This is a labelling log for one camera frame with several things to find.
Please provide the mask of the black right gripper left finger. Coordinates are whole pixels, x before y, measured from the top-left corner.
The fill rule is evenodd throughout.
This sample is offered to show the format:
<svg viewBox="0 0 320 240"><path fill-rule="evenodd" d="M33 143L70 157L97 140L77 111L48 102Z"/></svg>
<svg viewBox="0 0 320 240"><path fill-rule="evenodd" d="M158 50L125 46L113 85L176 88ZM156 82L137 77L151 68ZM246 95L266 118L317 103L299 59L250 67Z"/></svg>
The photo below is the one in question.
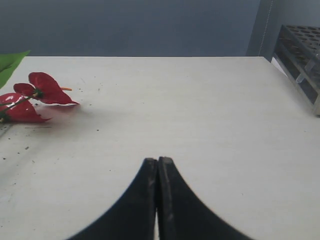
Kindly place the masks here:
<svg viewBox="0 0 320 240"><path fill-rule="evenodd" d="M146 158L122 196L71 240L153 240L158 161Z"/></svg>

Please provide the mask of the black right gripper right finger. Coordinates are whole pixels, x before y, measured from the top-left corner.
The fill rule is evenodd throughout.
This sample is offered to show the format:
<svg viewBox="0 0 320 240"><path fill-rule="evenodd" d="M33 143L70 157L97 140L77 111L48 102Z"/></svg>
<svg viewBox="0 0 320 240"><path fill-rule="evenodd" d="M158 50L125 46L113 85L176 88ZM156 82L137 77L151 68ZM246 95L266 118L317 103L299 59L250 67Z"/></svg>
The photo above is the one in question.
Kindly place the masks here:
<svg viewBox="0 0 320 240"><path fill-rule="evenodd" d="M158 229L161 240L249 240L213 213L191 190L173 160L158 160Z"/></svg>

